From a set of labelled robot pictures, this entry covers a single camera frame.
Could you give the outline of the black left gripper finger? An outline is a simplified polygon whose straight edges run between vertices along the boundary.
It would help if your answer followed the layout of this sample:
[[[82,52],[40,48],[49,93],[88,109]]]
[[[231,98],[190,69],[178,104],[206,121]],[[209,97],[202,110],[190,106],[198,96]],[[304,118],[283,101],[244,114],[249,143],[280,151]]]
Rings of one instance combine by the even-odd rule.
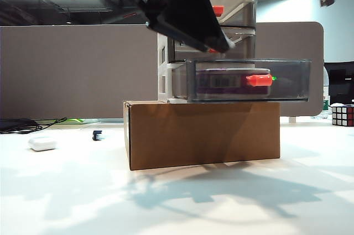
[[[222,31],[210,0],[176,0],[176,26],[188,36],[184,42],[201,51],[226,53],[235,47]]]
[[[180,31],[179,29],[176,29],[171,25],[161,23],[161,22],[147,21],[146,26],[157,33],[170,37],[175,41],[182,42],[185,45],[188,45],[199,51],[206,52],[208,50],[208,47],[205,44],[203,44],[201,41],[187,35],[186,33]]]

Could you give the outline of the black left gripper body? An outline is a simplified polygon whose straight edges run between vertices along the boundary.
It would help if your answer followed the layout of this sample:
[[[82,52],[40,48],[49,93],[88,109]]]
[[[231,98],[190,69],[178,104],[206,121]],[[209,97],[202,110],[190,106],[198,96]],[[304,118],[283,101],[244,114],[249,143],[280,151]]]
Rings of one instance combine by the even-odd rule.
[[[190,13],[200,9],[200,0],[140,0],[138,6],[151,27],[163,22],[177,27],[189,18]]]

